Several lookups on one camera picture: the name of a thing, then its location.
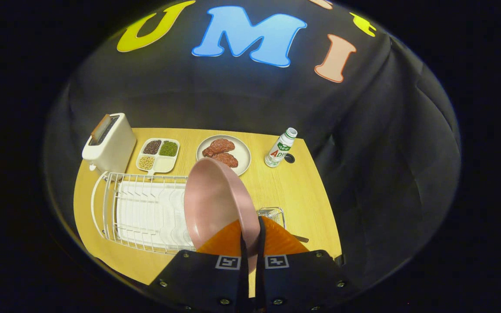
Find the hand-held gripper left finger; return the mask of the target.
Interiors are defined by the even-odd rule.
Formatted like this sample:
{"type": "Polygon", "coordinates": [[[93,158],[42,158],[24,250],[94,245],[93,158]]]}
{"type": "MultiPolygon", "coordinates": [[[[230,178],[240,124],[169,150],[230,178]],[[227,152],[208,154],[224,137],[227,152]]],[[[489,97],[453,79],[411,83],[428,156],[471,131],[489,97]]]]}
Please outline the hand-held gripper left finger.
{"type": "Polygon", "coordinates": [[[196,251],[179,251],[148,290],[185,313],[248,313],[248,271],[248,250],[235,220],[196,251]]]}

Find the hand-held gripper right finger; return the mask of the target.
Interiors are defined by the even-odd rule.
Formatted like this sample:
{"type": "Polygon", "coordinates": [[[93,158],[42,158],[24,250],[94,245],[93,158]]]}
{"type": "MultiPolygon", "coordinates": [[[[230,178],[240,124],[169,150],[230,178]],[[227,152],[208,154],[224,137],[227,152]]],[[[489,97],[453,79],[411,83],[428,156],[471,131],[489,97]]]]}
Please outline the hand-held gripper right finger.
{"type": "Polygon", "coordinates": [[[360,293],[327,251],[268,254],[273,232],[265,218],[258,219],[257,313],[330,313],[360,293]]]}

